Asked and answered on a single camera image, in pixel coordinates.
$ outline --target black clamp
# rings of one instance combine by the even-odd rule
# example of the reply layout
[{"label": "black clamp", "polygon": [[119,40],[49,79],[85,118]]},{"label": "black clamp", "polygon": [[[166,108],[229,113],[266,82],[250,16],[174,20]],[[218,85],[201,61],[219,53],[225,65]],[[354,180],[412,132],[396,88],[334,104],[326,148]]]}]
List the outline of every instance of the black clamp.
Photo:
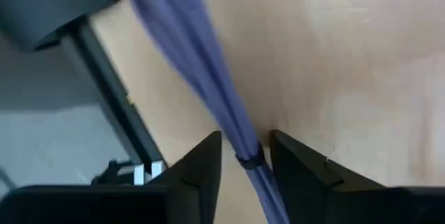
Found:
[{"label": "black clamp", "polygon": [[264,158],[264,150],[261,145],[258,146],[258,154],[251,157],[250,159],[244,160],[238,156],[236,156],[236,159],[246,170],[254,170],[257,167],[262,166],[266,162],[266,159]]}]

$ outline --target gray floor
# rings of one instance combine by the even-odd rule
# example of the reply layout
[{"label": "gray floor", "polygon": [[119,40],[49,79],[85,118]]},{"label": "gray floor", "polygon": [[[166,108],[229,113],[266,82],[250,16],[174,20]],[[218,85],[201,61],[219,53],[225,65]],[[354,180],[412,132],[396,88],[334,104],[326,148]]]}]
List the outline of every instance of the gray floor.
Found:
[{"label": "gray floor", "polygon": [[87,184],[128,159],[95,95],[55,48],[16,51],[0,38],[0,197],[11,186]]}]

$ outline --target light wood panel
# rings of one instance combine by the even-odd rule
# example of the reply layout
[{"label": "light wood panel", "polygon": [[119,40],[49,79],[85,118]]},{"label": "light wood panel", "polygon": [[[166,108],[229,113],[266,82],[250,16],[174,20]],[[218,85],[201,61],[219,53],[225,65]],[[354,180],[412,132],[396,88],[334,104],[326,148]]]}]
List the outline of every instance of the light wood panel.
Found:
[{"label": "light wood panel", "polygon": [[[445,184],[440,1],[206,0],[260,135],[279,128],[388,186]],[[128,0],[91,22],[168,161],[216,128]]]}]

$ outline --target blue cloth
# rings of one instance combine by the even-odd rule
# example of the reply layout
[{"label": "blue cloth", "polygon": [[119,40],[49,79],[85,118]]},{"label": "blue cloth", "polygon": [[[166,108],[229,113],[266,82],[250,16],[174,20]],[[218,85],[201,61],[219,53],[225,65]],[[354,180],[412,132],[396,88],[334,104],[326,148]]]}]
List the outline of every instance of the blue cloth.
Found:
[{"label": "blue cloth", "polygon": [[[238,97],[202,0],[131,0],[142,24],[200,96],[244,160],[260,143]],[[246,173],[269,223],[289,223],[281,195],[266,163]]]}]

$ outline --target black cable tie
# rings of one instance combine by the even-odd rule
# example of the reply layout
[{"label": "black cable tie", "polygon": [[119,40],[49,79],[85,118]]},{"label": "black cable tie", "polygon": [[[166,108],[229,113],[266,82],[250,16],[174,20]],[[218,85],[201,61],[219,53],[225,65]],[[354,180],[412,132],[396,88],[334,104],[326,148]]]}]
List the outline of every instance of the black cable tie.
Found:
[{"label": "black cable tie", "polygon": [[254,157],[251,157],[248,160],[244,160],[238,156],[236,156],[236,159],[240,163],[240,165],[246,169],[246,170],[254,170],[255,168],[262,166],[266,160],[264,158],[264,150],[261,145],[258,146],[258,154]]}]

